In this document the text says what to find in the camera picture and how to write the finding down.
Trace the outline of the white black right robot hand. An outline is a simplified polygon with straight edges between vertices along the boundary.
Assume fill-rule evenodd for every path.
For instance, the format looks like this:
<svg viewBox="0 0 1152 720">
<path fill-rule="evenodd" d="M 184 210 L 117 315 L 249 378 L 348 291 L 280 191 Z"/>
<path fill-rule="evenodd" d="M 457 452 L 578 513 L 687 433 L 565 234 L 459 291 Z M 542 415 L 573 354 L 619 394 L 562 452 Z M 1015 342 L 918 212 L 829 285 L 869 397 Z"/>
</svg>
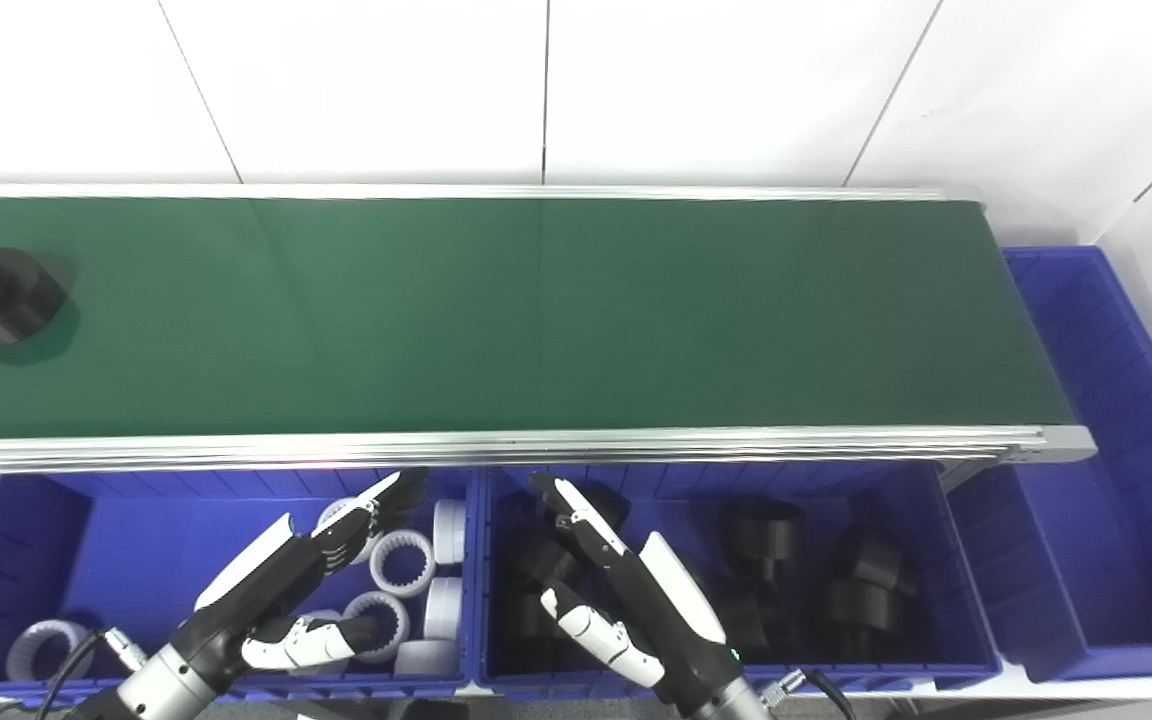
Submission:
<svg viewBox="0 0 1152 720">
<path fill-rule="evenodd" d="M 567 584 L 554 582 L 541 592 L 540 605 L 558 628 L 687 719 L 763 717 L 717 611 L 664 536 L 650 533 L 634 551 L 570 480 L 550 471 L 535 471 L 529 480 L 556 511 L 558 528 L 604 571 L 628 617 L 613 623 Z"/>
</svg>

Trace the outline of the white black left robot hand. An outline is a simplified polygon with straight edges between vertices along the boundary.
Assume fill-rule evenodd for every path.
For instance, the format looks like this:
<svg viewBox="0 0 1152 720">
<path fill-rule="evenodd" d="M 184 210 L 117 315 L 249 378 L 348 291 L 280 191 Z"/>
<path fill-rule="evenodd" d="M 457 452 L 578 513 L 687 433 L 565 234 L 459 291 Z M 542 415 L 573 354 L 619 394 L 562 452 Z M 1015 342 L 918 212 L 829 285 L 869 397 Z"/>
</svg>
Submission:
<svg viewBox="0 0 1152 720">
<path fill-rule="evenodd" d="M 329 575 L 361 556 L 367 541 L 410 518 L 429 491 L 429 468 L 410 468 L 366 488 L 310 535 L 291 516 L 275 520 L 198 597 L 195 614 L 168 644 L 180 674 L 227 694 L 251 669 L 287 670 L 353 659 L 376 650 L 385 626 L 374 617 L 293 615 Z"/>
</svg>

